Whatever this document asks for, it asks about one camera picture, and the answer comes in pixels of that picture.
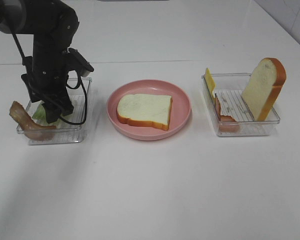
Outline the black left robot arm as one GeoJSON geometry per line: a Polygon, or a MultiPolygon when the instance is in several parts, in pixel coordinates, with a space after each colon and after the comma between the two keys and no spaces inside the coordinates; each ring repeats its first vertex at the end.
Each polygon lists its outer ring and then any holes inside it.
{"type": "Polygon", "coordinates": [[[31,102],[43,101],[48,123],[74,110],[66,86],[68,73],[80,72],[70,48],[78,26],[61,0],[0,0],[0,31],[12,35],[26,68],[21,79],[31,102]]]}

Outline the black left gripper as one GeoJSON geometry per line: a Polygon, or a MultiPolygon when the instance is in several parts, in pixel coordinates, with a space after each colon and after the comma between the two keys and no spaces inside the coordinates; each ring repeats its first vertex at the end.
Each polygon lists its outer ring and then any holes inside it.
{"type": "Polygon", "coordinates": [[[68,47],[71,42],[50,35],[35,34],[33,54],[24,56],[22,64],[26,74],[21,76],[26,84],[30,100],[44,102],[45,118],[48,124],[57,122],[61,115],[73,113],[73,105],[68,95],[68,47]]]}

